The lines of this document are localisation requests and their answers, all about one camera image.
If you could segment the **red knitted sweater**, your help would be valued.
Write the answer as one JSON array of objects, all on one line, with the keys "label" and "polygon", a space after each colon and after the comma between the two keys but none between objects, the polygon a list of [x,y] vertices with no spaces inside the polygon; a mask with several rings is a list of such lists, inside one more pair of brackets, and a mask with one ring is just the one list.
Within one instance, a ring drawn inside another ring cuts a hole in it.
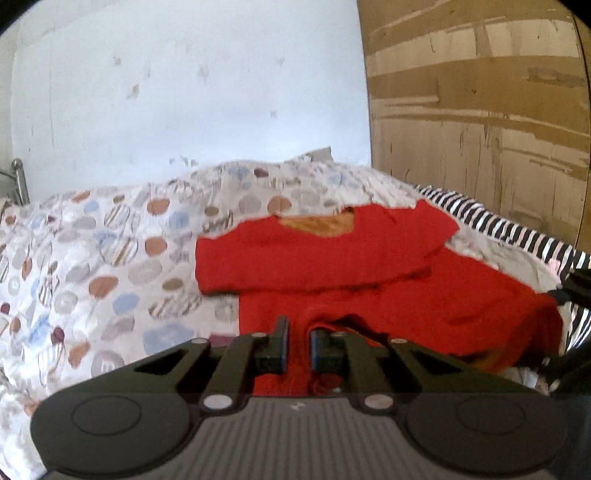
[{"label": "red knitted sweater", "polygon": [[256,379],[259,396],[297,397],[334,385],[311,371],[315,328],[369,341],[403,338],[498,373],[534,351],[556,355],[556,301],[448,247],[456,221],[426,201],[379,204],[329,216],[270,216],[240,223],[195,249],[207,296],[238,297],[243,334],[287,317],[287,370]]}]

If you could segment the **black white striped sheet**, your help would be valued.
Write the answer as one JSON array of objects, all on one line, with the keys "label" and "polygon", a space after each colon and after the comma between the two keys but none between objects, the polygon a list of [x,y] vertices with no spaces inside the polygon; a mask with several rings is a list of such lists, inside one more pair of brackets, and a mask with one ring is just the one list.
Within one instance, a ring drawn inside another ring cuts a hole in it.
[{"label": "black white striped sheet", "polygon": [[565,280],[575,269],[590,268],[589,253],[498,216],[475,199],[431,185],[418,185],[416,189],[473,230],[496,239],[500,244],[513,245],[537,257],[561,280]]}]

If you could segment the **dotted patterned duvet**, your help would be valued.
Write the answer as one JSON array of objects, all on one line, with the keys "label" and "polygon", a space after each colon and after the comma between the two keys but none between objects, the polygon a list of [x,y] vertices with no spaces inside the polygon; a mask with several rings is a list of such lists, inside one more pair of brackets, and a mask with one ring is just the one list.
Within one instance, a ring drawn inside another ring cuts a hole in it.
[{"label": "dotted patterned duvet", "polygon": [[[412,208],[422,200],[428,202],[374,169],[307,155],[5,204],[2,472],[11,479],[45,474],[30,423],[54,393],[194,338],[243,335],[238,297],[207,296],[198,288],[198,239],[270,216],[329,216],[367,204]],[[459,229],[448,242],[454,252],[535,291],[557,286],[558,277],[534,256],[454,220]]]}]

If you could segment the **brown wooden wardrobe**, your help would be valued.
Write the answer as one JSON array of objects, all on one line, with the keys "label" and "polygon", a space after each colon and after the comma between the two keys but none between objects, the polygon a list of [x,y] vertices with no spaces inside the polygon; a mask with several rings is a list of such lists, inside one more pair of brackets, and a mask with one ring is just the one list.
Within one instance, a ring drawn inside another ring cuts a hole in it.
[{"label": "brown wooden wardrobe", "polygon": [[362,1],[376,169],[590,247],[590,31],[562,1]]}]

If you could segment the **metal bed headboard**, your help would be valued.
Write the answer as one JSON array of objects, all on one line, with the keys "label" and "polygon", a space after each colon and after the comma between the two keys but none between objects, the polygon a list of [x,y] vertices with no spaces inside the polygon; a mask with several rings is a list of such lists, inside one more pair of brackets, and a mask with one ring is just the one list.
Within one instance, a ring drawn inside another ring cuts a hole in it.
[{"label": "metal bed headboard", "polygon": [[24,206],[30,203],[23,161],[15,158],[9,167],[0,169],[0,194],[14,204]]}]

